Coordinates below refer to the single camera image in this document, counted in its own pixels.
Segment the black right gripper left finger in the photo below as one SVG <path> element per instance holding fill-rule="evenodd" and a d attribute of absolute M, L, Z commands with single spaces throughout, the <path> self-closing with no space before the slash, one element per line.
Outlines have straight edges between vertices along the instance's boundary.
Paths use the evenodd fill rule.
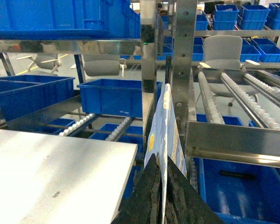
<path fill-rule="evenodd" d="M 113 224 L 158 224 L 161 171 L 152 154 L 130 198 L 119 209 Z"/>

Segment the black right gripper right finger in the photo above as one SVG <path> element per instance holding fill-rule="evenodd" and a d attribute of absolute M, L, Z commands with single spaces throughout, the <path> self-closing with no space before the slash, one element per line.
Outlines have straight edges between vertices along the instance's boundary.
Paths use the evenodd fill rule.
<path fill-rule="evenodd" d="M 165 216 L 168 224 L 223 223 L 223 220 L 204 202 L 170 157 L 168 157 Z"/>

